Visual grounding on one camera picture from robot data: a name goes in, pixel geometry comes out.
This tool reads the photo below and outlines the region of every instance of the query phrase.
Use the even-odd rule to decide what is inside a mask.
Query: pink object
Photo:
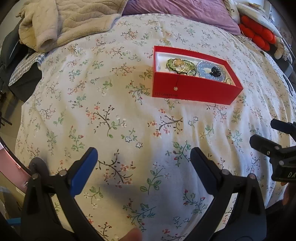
[[[202,22],[239,35],[238,25],[230,17],[223,0],[129,0],[123,15],[165,13]]]
[[[0,172],[18,189],[26,193],[27,183],[31,176],[12,158],[9,149],[0,143]]]

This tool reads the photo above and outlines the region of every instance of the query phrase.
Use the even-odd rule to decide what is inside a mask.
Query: open box
[[[181,58],[194,64],[206,60],[222,67],[231,84],[170,72],[165,65],[170,58]],[[230,105],[243,87],[229,64],[203,53],[164,46],[154,46],[152,96],[186,99]]]

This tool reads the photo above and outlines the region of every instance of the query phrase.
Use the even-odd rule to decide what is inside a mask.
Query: pillow
[[[237,10],[237,6],[235,5],[235,2],[233,0],[223,0],[223,2],[233,21],[239,24],[240,23],[239,12]]]
[[[260,23],[262,26],[269,29],[271,32],[274,33],[275,36],[282,38],[280,32],[276,29],[276,27],[257,10],[241,3],[237,3],[237,10],[241,15],[247,15],[257,23]]]
[[[179,15],[238,35],[240,29],[229,16],[223,0],[129,0],[123,15],[164,13]]]

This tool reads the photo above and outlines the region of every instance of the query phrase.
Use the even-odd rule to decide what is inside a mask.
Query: blue gripper pad
[[[70,194],[72,197],[82,192],[84,185],[98,161],[97,150],[95,148],[89,148],[80,161],[83,163],[71,180]]]

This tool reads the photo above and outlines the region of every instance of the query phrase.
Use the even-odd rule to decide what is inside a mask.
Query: beige blanket
[[[37,52],[81,37],[107,32],[120,18],[128,0],[30,0],[19,16],[23,44]]]

